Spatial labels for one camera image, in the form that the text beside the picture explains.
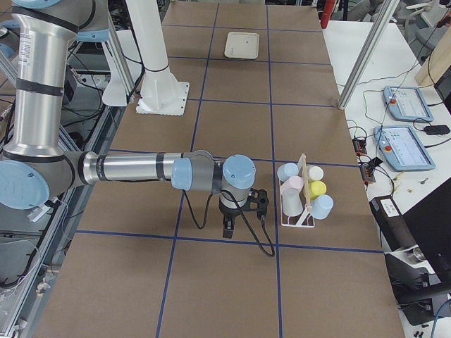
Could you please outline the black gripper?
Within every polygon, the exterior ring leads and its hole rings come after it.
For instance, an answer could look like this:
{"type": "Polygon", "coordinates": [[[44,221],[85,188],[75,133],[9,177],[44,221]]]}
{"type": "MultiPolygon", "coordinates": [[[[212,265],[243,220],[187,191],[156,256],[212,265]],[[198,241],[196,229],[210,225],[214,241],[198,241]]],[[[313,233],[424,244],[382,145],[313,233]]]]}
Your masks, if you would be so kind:
{"type": "Polygon", "coordinates": [[[219,203],[219,210],[223,214],[223,238],[232,239],[235,230],[235,219],[238,216],[245,219],[244,211],[240,206],[230,208],[222,202],[219,203]]]}

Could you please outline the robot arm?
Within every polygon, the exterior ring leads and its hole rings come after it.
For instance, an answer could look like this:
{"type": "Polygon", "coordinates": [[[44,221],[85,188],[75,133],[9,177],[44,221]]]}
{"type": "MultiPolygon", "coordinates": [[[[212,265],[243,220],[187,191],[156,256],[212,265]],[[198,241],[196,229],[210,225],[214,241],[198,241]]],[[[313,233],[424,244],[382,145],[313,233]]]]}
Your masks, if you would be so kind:
{"type": "Polygon", "coordinates": [[[7,58],[18,53],[20,42],[20,26],[17,20],[10,19],[1,22],[1,51],[7,58]]]}
{"type": "Polygon", "coordinates": [[[98,155],[58,146],[69,44],[108,39],[107,3],[15,1],[12,14],[20,25],[20,43],[13,137],[1,161],[2,204],[29,209],[103,181],[169,181],[185,192],[218,195],[223,235],[231,237],[235,218],[257,199],[256,168],[248,157],[216,161],[206,151],[98,155]]]}

